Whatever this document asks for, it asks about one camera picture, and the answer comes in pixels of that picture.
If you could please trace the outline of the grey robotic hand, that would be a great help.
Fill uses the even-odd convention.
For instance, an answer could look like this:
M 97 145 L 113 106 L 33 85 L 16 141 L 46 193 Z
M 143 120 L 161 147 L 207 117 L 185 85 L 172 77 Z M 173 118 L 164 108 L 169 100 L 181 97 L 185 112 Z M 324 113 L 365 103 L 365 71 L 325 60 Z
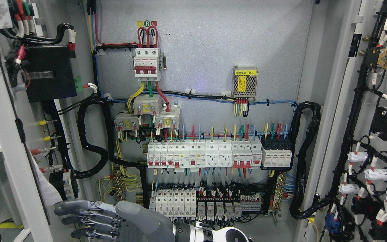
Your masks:
M 175 228 L 165 216 L 136 203 L 115 205 L 101 201 L 75 200 L 55 204 L 62 223 L 82 224 L 73 238 L 94 238 L 102 242 L 174 242 Z

